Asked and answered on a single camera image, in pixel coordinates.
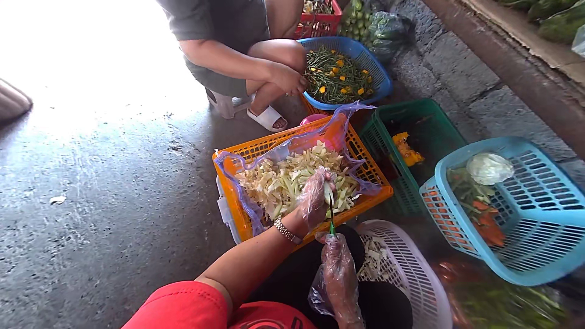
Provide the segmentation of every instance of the pink plastic bowl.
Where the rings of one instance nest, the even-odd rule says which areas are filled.
[[[328,117],[328,115],[325,115],[325,114],[311,114],[311,115],[309,115],[308,117],[304,118],[301,121],[301,126],[302,125],[306,125],[306,124],[310,124],[313,121],[317,121],[319,119],[326,118],[326,117]]]

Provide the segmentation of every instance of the wristwatch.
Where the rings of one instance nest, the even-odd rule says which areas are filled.
[[[283,222],[280,221],[280,218],[274,221],[274,226],[276,229],[284,235],[285,238],[292,241],[294,244],[299,245],[302,243],[302,239],[298,236],[294,235],[291,231],[289,231],[286,227],[284,227]]]

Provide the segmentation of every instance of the orange plastic crate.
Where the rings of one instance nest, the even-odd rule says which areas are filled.
[[[307,98],[304,95],[300,95],[299,97],[301,97],[302,103],[305,104],[305,107],[307,108],[307,113],[309,115],[311,115],[311,114],[333,115],[333,113],[334,113],[334,111],[324,111],[322,109],[318,109],[318,108],[314,107],[313,105],[311,105],[309,103],[309,101],[307,101]]]
[[[296,128],[291,128],[285,130],[283,132],[275,133],[273,135],[269,135],[266,137],[258,138],[255,140],[251,140],[250,142],[242,143],[240,145],[232,146],[230,148],[226,148],[221,151],[232,152],[241,155],[244,159],[246,159],[246,163],[250,163],[254,161],[255,158],[261,156],[262,154],[268,152],[270,149],[280,145],[281,143],[285,142],[287,139],[294,135],[299,135],[304,132],[315,131],[320,127],[326,125],[331,116],[327,118],[322,118],[320,120],[311,122],[310,124],[298,126]],[[374,207],[375,205],[381,203],[382,201],[386,200],[387,198],[391,197],[394,194],[392,187],[390,186],[388,180],[384,177],[378,165],[372,160],[369,152],[366,150],[366,147],[362,143],[362,141],[357,136],[353,127],[348,125],[347,134],[345,135],[345,142],[347,148],[349,149],[349,153],[351,154],[352,158],[354,159],[365,159],[366,161],[356,170],[356,176],[363,179],[370,181],[372,183],[377,183],[382,186],[382,190],[375,196],[367,196],[362,195],[356,200],[356,204],[349,210],[342,211],[339,214],[334,216],[334,223],[335,225],[343,224],[344,222],[354,218],[355,216],[363,213],[364,211]],[[217,157],[217,153],[214,153],[212,158],[215,160]],[[227,199],[229,209],[232,213],[234,223],[238,229],[238,233],[242,241],[248,240],[252,237],[252,223],[250,222],[250,217],[246,213],[246,211],[242,208],[240,200],[238,199],[238,192],[236,191],[235,187],[232,185],[232,181],[227,178],[218,165],[214,162],[215,170],[219,176],[219,182],[222,185],[223,192]],[[230,163],[224,163],[225,167],[228,167]],[[328,223],[323,223],[319,226],[316,231],[326,231],[329,228]],[[305,239],[304,243],[311,241],[314,239],[314,232],[308,234]]]
[[[331,6],[333,7],[333,14],[302,13],[301,21],[294,34],[295,39],[337,35],[337,26],[340,24],[343,12],[335,0],[331,0]]]

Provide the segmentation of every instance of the red shirt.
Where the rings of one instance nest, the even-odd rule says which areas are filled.
[[[228,321],[228,304],[217,289],[196,281],[156,290],[122,329],[316,329],[298,310],[272,301],[243,304]]]

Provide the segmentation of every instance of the light blue plastic basket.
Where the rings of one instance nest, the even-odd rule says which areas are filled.
[[[363,44],[351,38],[342,36],[309,37],[297,41],[300,42],[307,51],[319,50],[322,45],[329,49],[338,50],[351,57],[351,59],[353,59],[363,70],[367,70],[373,78],[374,94],[371,98],[360,103],[371,104],[392,93],[392,82],[390,81],[390,77],[388,76],[388,73],[386,73],[384,66],[380,64],[380,62],[374,57],[374,54],[364,47]],[[324,104],[315,101],[315,99],[309,96],[307,92],[304,92],[303,95],[311,105],[318,109],[334,111],[339,107],[339,104]]]
[[[514,165],[514,176],[495,185],[491,205],[505,233],[504,246],[488,246],[447,182],[447,169],[481,152]],[[444,157],[419,189],[426,208],[451,246],[485,261],[503,279],[522,286],[556,280],[585,262],[585,197],[536,145],[520,137],[482,140]]]

